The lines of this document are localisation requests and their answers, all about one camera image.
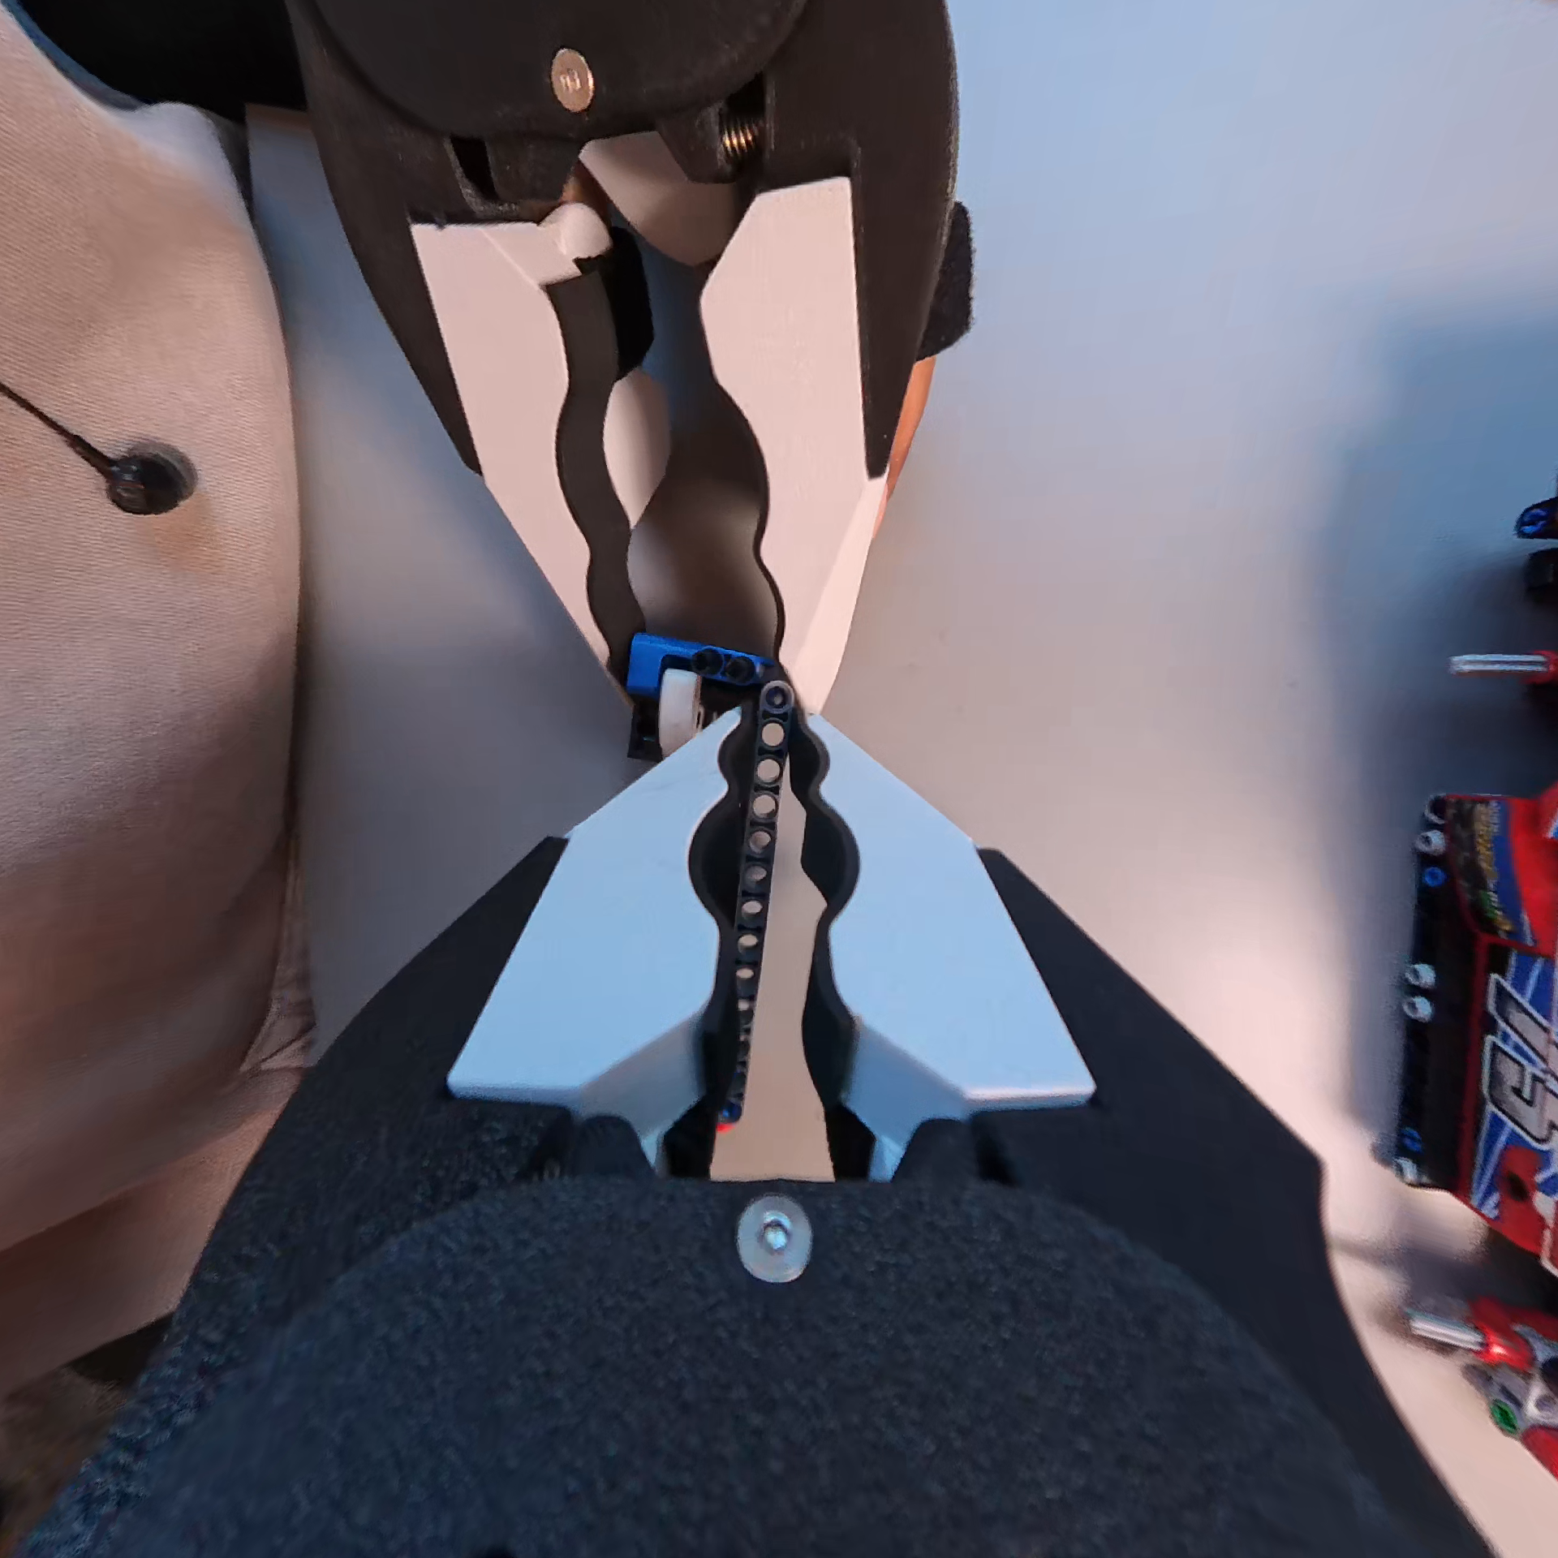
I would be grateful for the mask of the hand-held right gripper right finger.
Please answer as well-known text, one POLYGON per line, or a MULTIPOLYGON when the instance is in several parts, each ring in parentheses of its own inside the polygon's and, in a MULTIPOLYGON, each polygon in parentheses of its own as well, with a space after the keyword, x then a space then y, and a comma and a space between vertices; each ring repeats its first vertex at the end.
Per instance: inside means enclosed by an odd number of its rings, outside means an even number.
POLYGON ((1088 1104, 1092 1080, 981 851, 821 716, 795 731, 823 894, 804 1059, 841 1180, 888 1180, 927 1120, 1088 1104))

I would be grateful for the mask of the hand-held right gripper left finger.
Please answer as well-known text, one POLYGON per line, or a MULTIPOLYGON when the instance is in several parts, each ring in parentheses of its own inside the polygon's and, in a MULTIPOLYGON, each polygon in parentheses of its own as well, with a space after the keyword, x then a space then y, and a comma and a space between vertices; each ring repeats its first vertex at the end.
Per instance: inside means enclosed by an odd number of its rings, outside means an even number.
POLYGON ((654 1167, 704 1093, 697 1031, 719 929, 691 881, 697 827, 726 798, 719 718, 567 833, 446 1085, 456 1098, 621 1117, 654 1167))

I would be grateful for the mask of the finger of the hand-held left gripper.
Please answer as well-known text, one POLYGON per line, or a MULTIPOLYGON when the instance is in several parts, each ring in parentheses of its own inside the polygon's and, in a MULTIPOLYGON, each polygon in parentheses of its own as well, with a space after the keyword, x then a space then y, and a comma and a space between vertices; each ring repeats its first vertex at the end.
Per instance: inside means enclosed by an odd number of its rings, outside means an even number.
POLYGON ((480 477, 598 662, 623 679, 650 499, 650 377, 617 360, 606 276, 632 263, 589 204, 539 223, 411 228, 480 477))
POLYGON ((756 555, 782 608, 778 660, 814 714, 843 659, 884 488, 866 469, 847 178, 756 195, 699 312, 713 378, 764 458, 756 555))

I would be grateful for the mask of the long grey lego beam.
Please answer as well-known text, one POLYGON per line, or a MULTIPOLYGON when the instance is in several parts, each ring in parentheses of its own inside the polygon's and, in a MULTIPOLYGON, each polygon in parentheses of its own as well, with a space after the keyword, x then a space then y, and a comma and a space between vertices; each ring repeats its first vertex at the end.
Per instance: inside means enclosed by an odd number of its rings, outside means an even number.
POLYGON ((769 675, 752 697, 752 762, 741 805, 741 851, 732 907, 732 996, 736 1050, 732 1080, 721 1104, 739 1122, 745 1111, 752 1020, 762 985, 765 933, 773 894, 773 855, 782 781, 791 735, 793 692, 769 675))

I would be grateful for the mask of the black lego spoiler assembly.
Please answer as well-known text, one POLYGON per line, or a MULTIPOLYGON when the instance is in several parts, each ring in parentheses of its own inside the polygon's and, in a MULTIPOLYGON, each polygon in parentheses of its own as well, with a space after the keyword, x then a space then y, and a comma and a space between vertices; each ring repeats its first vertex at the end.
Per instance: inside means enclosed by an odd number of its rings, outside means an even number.
POLYGON ((734 1070, 736 1020, 734 1020, 734 896, 736 868, 741 851, 741 805, 752 762, 752 697, 764 681, 778 673, 780 666, 760 655, 747 655, 738 649, 725 649, 702 640, 684 640, 639 633, 628 647, 626 692, 632 703, 632 725, 628 753, 641 761, 662 761, 726 712, 738 712, 743 725, 738 729, 741 742, 736 746, 734 777, 738 781, 732 798, 732 820, 719 822, 713 840, 706 850, 706 883, 713 889, 713 905, 726 911, 730 926, 730 948, 723 953, 723 966, 728 968, 728 992, 719 1013, 717 1031, 728 1033, 732 1059, 728 1081, 721 1087, 708 1085, 706 1094, 715 1100, 719 1111, 734 1070))

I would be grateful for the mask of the red white blue lego car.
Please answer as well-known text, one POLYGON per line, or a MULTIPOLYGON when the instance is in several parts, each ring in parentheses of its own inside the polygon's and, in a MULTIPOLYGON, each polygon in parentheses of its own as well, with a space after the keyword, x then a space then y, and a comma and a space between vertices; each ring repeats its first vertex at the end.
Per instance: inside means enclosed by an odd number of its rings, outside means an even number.
MULTIPOLYGON (((1518 683, 1554 709, 1554 649, 1455 655, 1457 677, 1518 683)), ((1389 1161, 1492 1233, 1556 1261, 1556 785, 1439 792, 1413 840, 1415 903, 1389 1161)), ((1496 1428, 1556 1471, 1554 1300, 1409 1304, 1407 1328, 1459 1350, 1496 1428)))

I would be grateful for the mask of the person's left hand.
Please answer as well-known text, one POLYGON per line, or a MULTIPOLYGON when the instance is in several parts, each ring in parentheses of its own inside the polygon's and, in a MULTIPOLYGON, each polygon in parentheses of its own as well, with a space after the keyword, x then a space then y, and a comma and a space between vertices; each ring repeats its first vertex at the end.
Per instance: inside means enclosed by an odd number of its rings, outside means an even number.
POLYGON ((888 469, 882 486, 882 514, 886 512, 890 497, 903 473, 908 449, 919 430, 929 401, 929 388, 932 384, 936 362, 936 356, 925 356, 912 365, 912 371, 908 375, 901 414, 888 454, 888 469))

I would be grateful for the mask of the black wrist rest pad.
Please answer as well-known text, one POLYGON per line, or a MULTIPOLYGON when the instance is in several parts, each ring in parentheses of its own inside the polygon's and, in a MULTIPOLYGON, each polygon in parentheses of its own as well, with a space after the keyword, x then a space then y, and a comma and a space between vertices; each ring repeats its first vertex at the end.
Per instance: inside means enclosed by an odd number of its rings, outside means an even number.
POLYGON ((233 122, 248 106, 305 106, 281 2, 18 2, 48 52, 142 104, 189 104, 233 122))

